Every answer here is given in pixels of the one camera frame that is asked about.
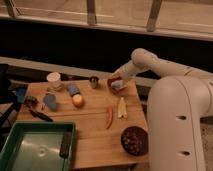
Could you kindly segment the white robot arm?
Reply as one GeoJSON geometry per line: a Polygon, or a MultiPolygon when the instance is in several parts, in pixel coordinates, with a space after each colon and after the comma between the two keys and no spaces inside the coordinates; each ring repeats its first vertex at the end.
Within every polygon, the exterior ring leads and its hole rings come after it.
{"type": "Polygon", "coordinates": [[[160,77],[147,101],[150,171],[206,171],[200,119],[213,116],[213,73],[137,48],[113,76],[148,70],[160,77]]]}

